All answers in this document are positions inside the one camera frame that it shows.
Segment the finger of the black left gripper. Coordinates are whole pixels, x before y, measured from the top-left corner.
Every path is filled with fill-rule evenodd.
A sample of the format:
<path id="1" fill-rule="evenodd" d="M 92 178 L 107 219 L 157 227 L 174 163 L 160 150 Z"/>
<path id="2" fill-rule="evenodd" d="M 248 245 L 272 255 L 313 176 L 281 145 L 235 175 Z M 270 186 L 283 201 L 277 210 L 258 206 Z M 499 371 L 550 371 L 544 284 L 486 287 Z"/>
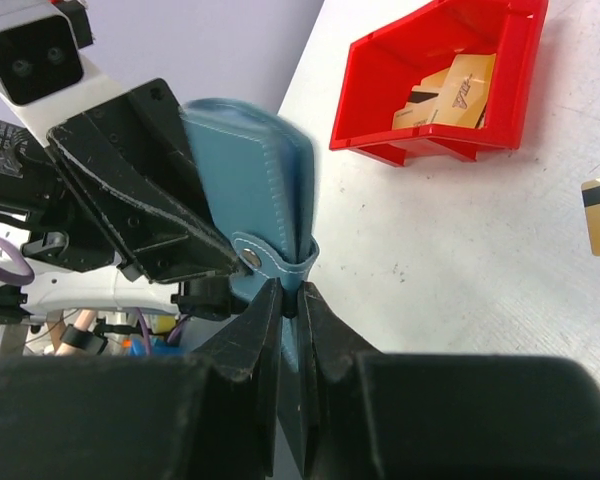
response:
<path id="1" fill-rule="evenodd" d="M 163 79 L 64 120 L 46 138 L 62 179 L 120 255 L 127 279 L 178 283 L 239 272 Z"/>

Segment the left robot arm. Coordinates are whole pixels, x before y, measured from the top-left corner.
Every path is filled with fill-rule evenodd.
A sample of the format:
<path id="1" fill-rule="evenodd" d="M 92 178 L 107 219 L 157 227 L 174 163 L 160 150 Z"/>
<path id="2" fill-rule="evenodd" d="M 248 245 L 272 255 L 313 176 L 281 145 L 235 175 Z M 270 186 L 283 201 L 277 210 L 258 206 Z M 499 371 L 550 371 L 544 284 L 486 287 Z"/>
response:
<path id="1" fill-rule="evenodd" d="M 245 271 L 214 225 L 167 83 L 53 127 L 0 121 L 0 323 L 93 308 L 223 319 Z"/>

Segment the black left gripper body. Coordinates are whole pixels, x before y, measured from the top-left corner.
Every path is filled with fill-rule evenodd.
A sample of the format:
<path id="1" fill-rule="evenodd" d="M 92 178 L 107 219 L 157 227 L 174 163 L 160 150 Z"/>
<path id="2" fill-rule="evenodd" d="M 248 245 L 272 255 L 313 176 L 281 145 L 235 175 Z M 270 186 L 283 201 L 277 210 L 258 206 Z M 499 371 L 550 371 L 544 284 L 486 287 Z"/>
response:
<path id="1" fill-rule="evenodd" d="M 0 121 L 0 222 L 29 231 L 21 249 L 26 258 L 85 273 L 119 257 L 128 280 L 177 285 L 171 301 L 181 313 L 229 316 L 222 259 L 206 252 L 202 230 L 130 205 L 77 174 L 26 129 Z"/>

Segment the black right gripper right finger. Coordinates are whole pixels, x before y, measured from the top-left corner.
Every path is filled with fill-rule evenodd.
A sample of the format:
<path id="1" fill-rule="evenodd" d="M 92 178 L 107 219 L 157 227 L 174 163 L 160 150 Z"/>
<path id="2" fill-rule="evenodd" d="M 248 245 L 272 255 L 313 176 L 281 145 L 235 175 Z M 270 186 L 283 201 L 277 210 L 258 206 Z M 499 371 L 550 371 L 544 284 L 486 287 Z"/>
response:
<path id="1" fill-rule="evenodd" d="M 308 479 L 600 479 L 600 389 L 578 363 L 375 349 L 298 293 Z"/>

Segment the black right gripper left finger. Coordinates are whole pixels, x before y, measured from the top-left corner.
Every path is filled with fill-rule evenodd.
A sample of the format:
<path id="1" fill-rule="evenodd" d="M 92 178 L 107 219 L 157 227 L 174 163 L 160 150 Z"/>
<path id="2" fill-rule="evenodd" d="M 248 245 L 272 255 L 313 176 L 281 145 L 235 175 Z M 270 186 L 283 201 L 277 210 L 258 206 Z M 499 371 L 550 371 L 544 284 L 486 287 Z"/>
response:
<path id="1" fill-rule="evenodd" d="M 282 297 L 184 355 L 0 357 L 0 479 L 270 476 Z"/>

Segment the blue leather card holder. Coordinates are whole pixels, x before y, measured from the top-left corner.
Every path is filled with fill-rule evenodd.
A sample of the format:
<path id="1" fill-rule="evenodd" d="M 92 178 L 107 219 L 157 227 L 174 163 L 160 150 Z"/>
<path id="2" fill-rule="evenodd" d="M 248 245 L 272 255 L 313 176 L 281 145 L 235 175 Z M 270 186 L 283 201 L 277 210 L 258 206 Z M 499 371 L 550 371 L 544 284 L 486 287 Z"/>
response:
<path id="1" fill-rule="evenodd" d="M 181 119 L 214 225 L 247 268 L 231 276 L 232 293 L 251 301 L 274 278 L 295 295 L 319 254 L 311 140 L 232 99 L 190 101 Z"/>

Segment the red plastic bin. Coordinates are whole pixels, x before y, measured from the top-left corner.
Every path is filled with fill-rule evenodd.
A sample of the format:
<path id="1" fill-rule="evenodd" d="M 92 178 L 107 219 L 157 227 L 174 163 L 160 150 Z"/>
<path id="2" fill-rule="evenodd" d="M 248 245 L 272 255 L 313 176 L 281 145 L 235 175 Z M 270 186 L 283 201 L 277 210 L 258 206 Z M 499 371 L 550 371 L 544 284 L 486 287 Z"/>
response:
<path id="1" fill-rule="evenodd" d="M 545 1 L 431 1 L 353 42 L 330 148 L 392 166 L 520 146 Z"/>

